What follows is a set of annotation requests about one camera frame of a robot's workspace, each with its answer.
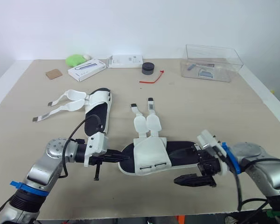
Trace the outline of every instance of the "robotic arm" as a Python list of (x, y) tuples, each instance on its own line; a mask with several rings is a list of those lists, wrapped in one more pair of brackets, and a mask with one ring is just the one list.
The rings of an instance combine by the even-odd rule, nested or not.
[[(43, 156), (32, 166), (23, 182), (11, 182), (17, 191), (2, 209), (0, 224), (32, 224), (36, 220), (40, 207), (61, 175), (62, 152), (66, 141), (65, 138), (51, 140), (46, 145)], [(105, 134), (101, 132), (89, 137), (87, 144), (84, 140), (70, 141), (65, 151), (65, 162), (80, 162), (86, 167), (97, 165), (94, 180), (98, 180), (99, 167), (103, 162), (129, 159), (120, 151), (107, 149), (106, 141)]]
[[(272, 213), (280, 223), (280, 159), (269, 155), (264, 148), (254, 143), (240, 142), (232, 147), (227, 147), (225, 143), (219, 145), (207, 130), (202, 131), (198, 140), (202, 149), (207, 151), (220, 161), (220, 172), (224, 174), (229, 170), (236, 172), (236, 175), (246, 172), (255, 182), (259, 190), (267, 198), (267, 202), (272, 207)], [(203, 172), (201, 165), (208, 167), (208, 173)], [(214, 164), (206, 161), (205, 164), (198, 164), (202, 176), (194, 174), (183, 175), (175, 179), (175, 183), (183, 186), (216, 186), (212, 175), (217, 173)]]
[[(198, 140), (202, 146), (197, 147), (198, 167), (202, 176), (183, 175), (176, 178), (175, 183), (191, 187), (203, 185), (215, 187), (216, 183), (212, 176), (217, 173), (223, 175), (228, 171), (228, 166), (232, 166), (238, 174), (245, 171), (266, 196), (273, 211), (280, 211), (280, 161), (263, 161), (276, 158), (253, 143), (238, 143), (224, 150), (215, 137), (206, 130)], [(32, 166), (23, 182), (11, 183), (17, 191), (0, 212), (0, 224), (31, 224), (37, 219), (41, 205), (60, 178), (63, 169), (62, 153), (66, 141), (65, 138), (51, 140), (46, 145), (45, 153)], [(100, 165), (103, 162), (130, 159), (120, 151), (107, 149), (106, 141), (107, 138), (102, 132), (89, 137), (87, 144), (84, 140), (69, 141), (65, 151), (65, 162), (80, 162), (86, 167), (97, 165), (94, 180), (98, 180)]]

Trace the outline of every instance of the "transparent container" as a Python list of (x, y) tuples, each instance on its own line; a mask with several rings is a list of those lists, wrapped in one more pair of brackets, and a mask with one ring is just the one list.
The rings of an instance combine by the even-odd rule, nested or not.
[(230, 82), (230, 71), (239, 71), (243, 62), (231, 48), (186, 45), (187, 57), (181, 61), (183, 77)]

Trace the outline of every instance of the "white cardboard box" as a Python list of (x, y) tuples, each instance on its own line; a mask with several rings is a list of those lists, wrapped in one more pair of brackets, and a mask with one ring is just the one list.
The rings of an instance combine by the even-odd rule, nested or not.
[(98, 72), (106, 69), (106, 64), (101, 62), (98, 59), (91, 59), (87, 62), (84, 62), (74, 68), (68, 70), (70, 76), (72, 76), (78, 82), (97, 74)]
[(107, 59), (108, 68), (141, 68), (141, 55), (112, 55)]

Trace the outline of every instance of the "red wire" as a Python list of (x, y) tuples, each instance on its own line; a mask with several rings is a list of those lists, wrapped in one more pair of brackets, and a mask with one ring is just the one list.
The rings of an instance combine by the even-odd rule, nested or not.
[(144, 82), (144, 81), (139, 81), (139, 82), (140, 83), (147, 83), (147, 84), (154, 84), (154, 83), (156, 83), (156, 81), (159, 80), (159, 78), (163, 75), (163, 73), (164, 73), (164, 70), (160, 71), (160, 76), (154, 82)]

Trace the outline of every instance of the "table surface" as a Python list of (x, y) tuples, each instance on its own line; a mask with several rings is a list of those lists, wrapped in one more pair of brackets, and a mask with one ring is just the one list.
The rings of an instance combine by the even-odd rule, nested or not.
[[(137, 103), (147, 115), (147, 98), (153, 97), (162, 125), (160, 136), (169, 141), (197, 141), (199, 133), (208, 129), (228, 145), (254, 142), (280, 157), (280, 122), (239, 74), (231, 73), (230, 83), (184, 78), (179, 59), (149, 61), (155, 64), (151, 76), (141, 69), (106, 69), (79, 83), (67, 74), (64, 60), (35, 60), (0, 104), (0, 206), (14, 193), (9, 183), (24, 178), (48, 141), (68, 137), (84, 119), (81, 109), (32, 123), (33, 117), (52, 109), (47, 107), (49, 101), (68, 89), (88, 93), (111, 89), (110, 149), (122, 150), (138, 136), (130, 104)], [(45, 72), (53, 69), (63, 75), (49, 80)], [(159, 70), (165, 72), (157, 83), (139, 83), (155, 80)], [(85, 138), (83, 128), (75, 137)], [(93, 181), (94, 167), (74, 163), (68, 170), (68, 178), (58, 180), (43, 204), (40, 220), (218, 213), (237, 207), (232, 174), (216, 175), (216, 188), (190, 188), (173, 183), (176, 177), (195, 171), (190, 168), (128, 176), (117, 164), (104, 164), (98, 182)], [(263, 197), (248, 175), (241, 174), (240, 180), (244, 199)], [(244, 210), (257, 207), (259, 203), (251, 203)]]

